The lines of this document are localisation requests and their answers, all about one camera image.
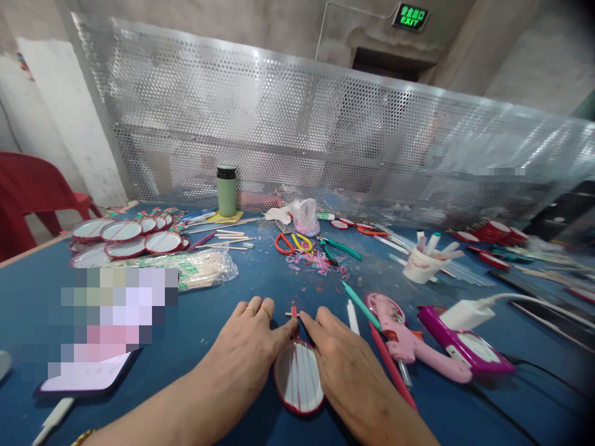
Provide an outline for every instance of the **green exit sign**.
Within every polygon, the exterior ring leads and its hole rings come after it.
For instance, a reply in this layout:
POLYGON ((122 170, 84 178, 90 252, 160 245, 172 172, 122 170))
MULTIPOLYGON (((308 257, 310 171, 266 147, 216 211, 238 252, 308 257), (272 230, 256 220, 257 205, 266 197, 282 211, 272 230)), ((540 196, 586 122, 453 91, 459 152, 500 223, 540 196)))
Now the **green exit sign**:
POLYGON ((428 20, 429 13, 430 11, 427 9, 401 3, 397 8, 397 15, 395 15, 392 25, 394 27, 420 32, 426 20, 428 20))

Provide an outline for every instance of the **paper cup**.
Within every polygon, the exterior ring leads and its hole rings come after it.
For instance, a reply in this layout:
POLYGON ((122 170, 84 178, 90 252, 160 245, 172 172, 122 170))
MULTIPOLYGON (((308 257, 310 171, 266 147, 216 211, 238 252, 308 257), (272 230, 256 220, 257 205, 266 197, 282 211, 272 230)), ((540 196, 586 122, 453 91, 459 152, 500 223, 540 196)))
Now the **paper cup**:
POLYGON ((413 282, 424 284, 450 262, 450 260, 436 260, 428 257, 414 248, 409 254, 403 275, 413 282))

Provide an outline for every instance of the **teal stick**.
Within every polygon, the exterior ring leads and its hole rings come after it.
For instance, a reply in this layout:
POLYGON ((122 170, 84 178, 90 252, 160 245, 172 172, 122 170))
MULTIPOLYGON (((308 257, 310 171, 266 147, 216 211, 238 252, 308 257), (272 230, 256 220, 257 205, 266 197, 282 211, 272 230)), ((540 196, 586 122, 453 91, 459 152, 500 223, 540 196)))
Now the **teal stick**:
POLYGON ((353 301, 359 307, 359 309, 365 314, 365 316, 372 323, 372 325, 374 325, 375 329, 382 332, 382 328, 380 327, 380 322, 378 322, 378 319, 376 319, 376 317, 368 309, 366 304, 364 304, 364 302, 362 302, 362 300, 359 298, 359 296, 353 290, 353 288, 351 288, 348 284, 346 284, 345 281, 341 281, 341 282, 343 282, 343 286, 345 287, 345 291, 347 291, 347 294, 349 294, 349 296, 353 299, 353 301))

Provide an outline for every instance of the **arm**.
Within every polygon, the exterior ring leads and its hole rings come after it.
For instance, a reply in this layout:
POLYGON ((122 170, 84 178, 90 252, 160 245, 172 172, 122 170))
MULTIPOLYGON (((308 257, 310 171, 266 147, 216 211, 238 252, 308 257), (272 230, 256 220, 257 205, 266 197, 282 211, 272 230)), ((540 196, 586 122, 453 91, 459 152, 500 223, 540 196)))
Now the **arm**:
POLYGON ((330 311, 301 320, 316 343, 322 390, 351 433, 370 446, 437 446, 428 426, 390 383, 372 349, 330 311))
POLYGON ((272 299, 240 302, 205 358, 84 446, 206 446, 223 438, 262 391, 295 320, 271 330, 272 299))

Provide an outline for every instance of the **smartphone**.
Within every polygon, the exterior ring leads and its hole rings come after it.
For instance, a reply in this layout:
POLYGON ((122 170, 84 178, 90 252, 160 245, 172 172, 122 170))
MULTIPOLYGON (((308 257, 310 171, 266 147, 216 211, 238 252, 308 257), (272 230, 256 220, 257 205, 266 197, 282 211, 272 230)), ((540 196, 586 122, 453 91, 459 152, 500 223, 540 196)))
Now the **smartphone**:
POLYGON ((81 398, 114 391, 136 360, 139 350, 102 362, 63 362, 62 374, 48 379, 35 390, 36 398, 81 398))
MULTIPOLYGON (((564 302, 559 297, 528 283, 523 280, 523 278, 507 273, 506 271, 490 271, 490 274, 516 289, 520 294, 544 300, 550 304, 564 308, 589 322, 595 322, 595 317, 589 313, 586 313, 580 308, 576 308, 574 305, 564 302)), ((574 319, 557 313, 555 310, 539 305, 536 302, 510 300, 508 303, 560 336, 574 342, 591 353, 595 353, 595 332, 589 327, 574 319)))

